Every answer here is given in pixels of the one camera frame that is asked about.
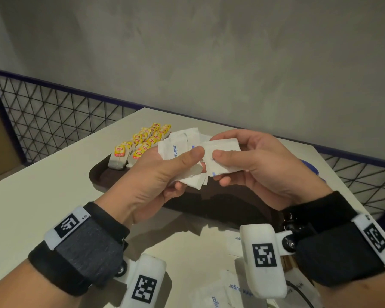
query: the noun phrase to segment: tray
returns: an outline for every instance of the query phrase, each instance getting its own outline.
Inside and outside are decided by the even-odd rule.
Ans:
[[[128,171],[108,168],[106,157],[90,170],[89,178],[95,189],[106,192]],[[175,211],[219,221],[232,228],[241,225],[270,223],[280,231],[282,214],[267,206],[245,186],[221,187],[218,181],[208,178],[208,185],[201,190],[187,187],[185,193],[168,201],[164,207]]]

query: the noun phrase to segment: cable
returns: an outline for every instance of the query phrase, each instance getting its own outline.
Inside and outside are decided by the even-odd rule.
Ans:
[[[305,300],[305,302],[308,304],[309,308],[314,308],[314,306],[311,304],[311,302],[309,301],[309,299],[307,298],[307,296],[304,295],[303,292],[301,292],[301,290],[294,284],[292,284],[291,282],[289,282],[288,280],[285,280],[285,282],[287,283],[287,285],[289,287],[292,287],[295,291],[298,292],[299,295],[302,296],[302,298]]]

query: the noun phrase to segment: hand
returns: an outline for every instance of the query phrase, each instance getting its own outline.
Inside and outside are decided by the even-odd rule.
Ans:
[[[221,186],[247,186],[277,210],[310,202],[332,192],[274,136],[236,129],[215,135],[211,140],[226,138],[237,138],[246,151],[215,150],[213,159],[244,171],[214,177]]]
[[[127,227],[146,220],[165,202],[184,193],[185,184],[168,183],[203,157],[204,148],[198,146],[172,160],[163,160],[158,148],[153,147],[95,203]]]

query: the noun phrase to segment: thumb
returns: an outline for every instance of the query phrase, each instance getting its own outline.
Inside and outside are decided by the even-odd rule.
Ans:
[[[169,178],[181,174],[182,172],[189,170],[191,167],[200,162],[204,157],[204,154],[204,148],[197,146],[194,149],[180,154],[174,159],[166,160],[164,163],[164,172],[166,175],[168,175]]]
[[[214,150],[213,159],[225,166],[240,167],[243,170],[253,170],[257,160],[256,150],[224,151]]]

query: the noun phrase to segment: tabletop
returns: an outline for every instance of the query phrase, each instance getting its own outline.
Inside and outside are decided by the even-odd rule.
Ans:
[[[67,213],[101,195],[89,180],[90,169],[115,145],[153,122],[171,124],[172,130],[198,127],[207,135],[231,129],[143,108],[0,181],[0,279],[24,260],[44,233]],[[281,141],[294,155],[313,164],[352,207],[366,212],[313,146]],[[163,293],[161,306],[180,307],[192,290],[219,279],[221,269],[235,271],[235,257],[227,254],[221,225],[169,209],[161,209],[152,219],[135,225],[128,240],[128,252],[133,257],[148,253],[167,262],[163,288],[168,290]],[[110,290],[94,290],[86,295],[82,307],[117,306],[123,292],[117,285]]]

